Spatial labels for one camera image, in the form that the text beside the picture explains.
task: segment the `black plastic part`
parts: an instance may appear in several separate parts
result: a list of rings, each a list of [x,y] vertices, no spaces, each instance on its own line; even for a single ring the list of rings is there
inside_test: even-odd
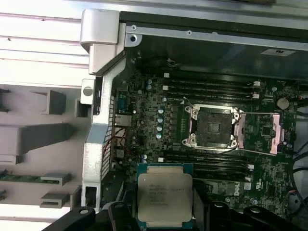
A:
[[[43,231],[83,231],[92,226],[94,222],[95,210],[90,207],[82,207],[68,212]]]
[[[1,94],[2,93],[8,93],[10,92],[9,90],[4,90],[4,89],[0,89],[0,112],[8,112],[9,110],[7,108],[5,108],[3,105],[2,105],[2,99],[1,99]]]
[[[115,202],[109,206],[109,218],[113,231],[139,231],[140,228],[129,208],[123,202]]]
[[[238,36],[257,36],[275,40],[307,42],[308,32],[303,29],[282,28],[275,26],[262,26],[245,23],[234,23],[207,19],[168,16],[149,13],[125,12],[120,13],[120,21],[127,25],[143,24],[142,26],[155,25],[156,28],[181,27],[181,30],[192,29],[195,31],[215,31],[226,34],[236,33]]]
[[[259,206],[246,207],[244,209],[244,215],[247,215],[248,217],[251,217],[255,221],[264,224],[266,227],[270,228],[270,230],[274,231],[301,230],[300,228],[288,222],[287,220]]]

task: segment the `capacitor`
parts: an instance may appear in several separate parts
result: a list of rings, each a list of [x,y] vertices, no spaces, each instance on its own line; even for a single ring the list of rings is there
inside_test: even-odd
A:
[[[258,201],[255,198],[251,198],[250,203],[253,204],[253,205],[257,205]]]
[[[286,98],[280,98],[277,101],[277,106],[281,109],[281,110],[285,110],[289,107],[289,101]]]
[[[161,139],[161,138],[162,138],[162,134],[157,133],[157,134],[156,134],[156,138],[157,138],[157,139]]]
[[[151,84],[146,85],[146,89],[147,90],[151,90],[152,89],[152,85]]]

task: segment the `red wire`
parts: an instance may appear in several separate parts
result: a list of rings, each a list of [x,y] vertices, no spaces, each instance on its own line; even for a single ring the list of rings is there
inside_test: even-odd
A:
[[[122,131],[124,128],[121,128],[120,130],[118,130],[115,134],[112,135],[112,137],[110,137],[110,139],[107,141],[106,145],[105,145],[105,148],[104,148],[104,153],[106,152],[107,150],[107,147],[108,147],[108,144],[111,142],[111,140],[120,132]]]

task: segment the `white surface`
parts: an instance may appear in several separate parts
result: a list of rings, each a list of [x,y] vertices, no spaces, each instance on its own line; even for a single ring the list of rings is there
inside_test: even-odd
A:
[[[95,79],[88,74],[87,68],[74,68],[69,64],[0,59],[0,70],[0,84],[81,88],[83,79]]]
[[[0,227],[2,231],[15,231],[15,230],[41,231],[49,225],[50,223],[44,223],[44,222],[0,220]]]
[[[66,213],[68,213],[69,211],[70,211],[69,207],[63,207],[61,209],[57,209],[57,208],[40,208],[38,205],[0,204],[0,217],[48,218],[56,220],[65,215]]]

